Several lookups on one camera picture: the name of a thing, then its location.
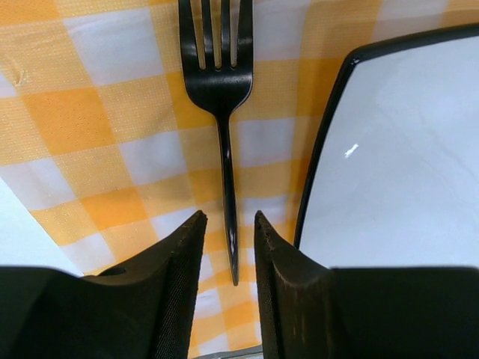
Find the orange checkered napkin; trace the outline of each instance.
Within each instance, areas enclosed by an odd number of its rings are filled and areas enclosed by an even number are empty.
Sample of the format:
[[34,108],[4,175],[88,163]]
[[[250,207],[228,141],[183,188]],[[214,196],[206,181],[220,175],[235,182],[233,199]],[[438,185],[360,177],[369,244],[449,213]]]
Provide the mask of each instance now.
[[137,254],[197,209],[207,213],[191,357],[260,344],[254,213],[292,239],[344,56],[374,40],[479,21],[473,0],[254,2],[254,90],[231,124],[241,247],[233,287],[215,121],[185,92],[176,0],[0,0],[0,8],[0,176],[84,273]]

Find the black fork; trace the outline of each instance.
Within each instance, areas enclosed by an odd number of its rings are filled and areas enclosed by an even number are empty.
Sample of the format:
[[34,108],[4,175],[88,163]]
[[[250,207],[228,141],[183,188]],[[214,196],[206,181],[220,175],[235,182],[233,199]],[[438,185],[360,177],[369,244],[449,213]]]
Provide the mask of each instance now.
[[233,284],[238,285],[238,226],[231,159],[230,116],[253,85],[253,0],[240,0],[237,61],[231,62],[230,0],[221,2],[221,66],[215,66],[210,0],[201,0],[205,68],[200,68],[190,0],[178,0],[180,48],[186,92],[196,106],[213,114],[222,157],[223,207]]

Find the yellow and white checkered cloth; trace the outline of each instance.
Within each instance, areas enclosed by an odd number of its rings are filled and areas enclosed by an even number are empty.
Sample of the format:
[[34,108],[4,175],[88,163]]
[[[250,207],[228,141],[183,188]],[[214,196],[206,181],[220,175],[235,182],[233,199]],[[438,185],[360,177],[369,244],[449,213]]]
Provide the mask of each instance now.
[[215,121],[186,95],[177,21],[176,0],[0,0],[0,176],[84,273],[137,254],[204,210],[194,357],[260,344],[254,213],[262,209],[292,239],[344,56],[371,41],[479,21],[479,3],[254,2],[254,90],[231,124],[238,287]]

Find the fork handle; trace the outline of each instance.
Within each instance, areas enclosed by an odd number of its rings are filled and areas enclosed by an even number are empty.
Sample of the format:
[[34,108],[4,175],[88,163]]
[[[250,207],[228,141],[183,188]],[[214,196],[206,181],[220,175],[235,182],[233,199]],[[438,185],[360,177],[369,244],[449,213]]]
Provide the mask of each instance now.
[[238,224],[237,200],[234,193],[233,159],[231,158],[230,121],[229,116],[216,118],[219,134],[219,148],[222,157],[223,176],[223,211],[225,213],[226,240],[230,258],[233,285],[239,282],[238,268]]

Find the fork tine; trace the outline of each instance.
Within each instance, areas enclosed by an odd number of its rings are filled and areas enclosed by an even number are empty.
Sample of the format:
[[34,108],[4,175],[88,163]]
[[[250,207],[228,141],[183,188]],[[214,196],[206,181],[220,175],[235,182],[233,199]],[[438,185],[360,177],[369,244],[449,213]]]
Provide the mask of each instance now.
[[203,14],[204,62],[207,67],[215,66],[213,51],[213,29],[211,25],[210,0],[201,0]]
[[230,0],[222,0],[222,66],[231,65]]
[[240,0],[237,64],[253,64],[253,0]]
[[180,51],[183,71],[199,70],[200,64],[190,0],[178,0],[178,13],[180,15]]

